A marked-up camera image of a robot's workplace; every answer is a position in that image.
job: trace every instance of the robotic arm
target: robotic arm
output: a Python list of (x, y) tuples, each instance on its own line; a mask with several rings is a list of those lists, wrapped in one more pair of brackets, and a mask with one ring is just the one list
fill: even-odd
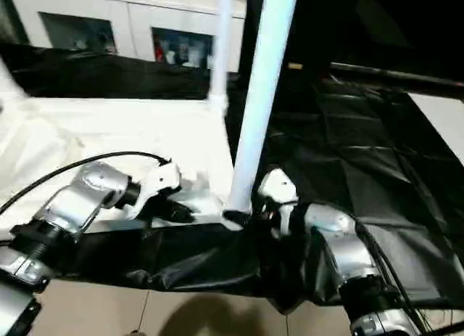
[(31, 222), (15, 226), (14, 239), (0, 247), (0, 336), (26, 335), (41, 310), (43, 292), (58, 263), (78, 242), (101, 209), (126, 207), (135, 218), (145, 202), (164, 189), (177, 189), (180, 174), (168, 163), (153, 170), (147, 185), (101, 163), (83, 166), (70, 185), (55, 193)]
[(326, 244), (326, 257), (354, 336), (418, 336), (401, 308), (396, 287), (385, 283), (365, 243), (358, 237), (355, 220), (331, 206), (298, 204), (296, 187), (281, 170), (271, 171), (258, 194), (264, 198), (261, 213), (277, 237), (317, 232)]
[[(83, 166), (31, 222), (11, 230), (14, 239), (7, 247), (0, 247), (0, 336), (30, 331), (41, 310), (33, 293), (45, 290), (59, 262), (101, 209), (124, 208), (127, 218), (135, 218), (150, 197), (178, 189), (180, 180), (173, 163), (154, 169), (142, 185), (101, 162)], [(321, 236), (354, 336), (419, 335), (396, 288), (385, 283), (358, 237), (351, 216), (327, 205), (298, 204), (296, 187), (280, 169), (264, 178), (258, 193), (265, 199), (258, 213), (271, 222), (275, 237), (294, 232)]]

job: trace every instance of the black plastic sheet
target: black plastic sheet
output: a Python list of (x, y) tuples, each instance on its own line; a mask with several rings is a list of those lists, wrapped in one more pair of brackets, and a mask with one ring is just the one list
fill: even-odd
[[(5, 60), (14, 78), (36, 96), (206, 95), (207, 78), (192, 69), (7, 48), (0, 52), (4, 57), (9, 52)], [(230, 95), (227, 123), (234, 150), (245, 96)], [(407, 95), (379, 97), (346, 86), (299, 89), (298, 97), (289, 98), (298, 101), (291, 111), (284, 97), (275, 103), (258, 180), (278, 166), (302, 201), (357, 216), (416, 307), (464, 308), (464, 169), (414, 102)], [(321, 249), (306, 236), (276, 242), (268, 229), (255, 226), (240, 232), (221, 225), (106, 232), (84, 236), (60, 271), (76, 281), (263, 296), (288, 311), (302, 300), (339, 303)]]

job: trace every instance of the glass cabinet door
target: glass cabinet door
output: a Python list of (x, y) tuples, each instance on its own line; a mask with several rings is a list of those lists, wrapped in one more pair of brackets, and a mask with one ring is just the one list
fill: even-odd
[(117, 54), (108, 20), (39, 12), (53, 48)]
[(213, 40), (211, 35), (152, 28), (152, 38), (156, 62), (210, 68)]
[(13, 0), (32, 46), (136, 57), (125, 2)]
[[(129, 4), (138, 58), (189, 67), (211, 66), (218, 16), (174, 8)], [(244, 20), (232, 18), (228, 71), (239, 69)]]

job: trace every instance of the floor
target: floor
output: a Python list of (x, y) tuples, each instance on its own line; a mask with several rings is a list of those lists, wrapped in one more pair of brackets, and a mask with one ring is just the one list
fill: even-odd
[[(126, 336), (134, 330), (139, 333), (133, 336), (286, 335), (285, 316), (261, 298), (53, 281), (39, 299), (43, 310), (33, 336)], [(447, 312), (428, 311), (427, 317), (439, 327), (450, 322)], [(454, 318), (463, 315), (455, 312)], [(311, 303), (289, 316), (288, 327), (291, 336), (350, 336), (342, 308)]]

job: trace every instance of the white pole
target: white pole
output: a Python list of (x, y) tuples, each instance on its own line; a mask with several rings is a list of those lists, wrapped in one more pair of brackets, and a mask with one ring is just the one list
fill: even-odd
[(264, 0), (231, 195), (226, 209), (249, 212), (283, 54), (297, 0)]
[(210, 104), (221, 110), (223, 114), (225, 114), (228, 106), (226, 85), (231, 37), (232, 3), (233, 0), (220, 0), (219, 22), (212, 50), (213, 65), (209, 100)]

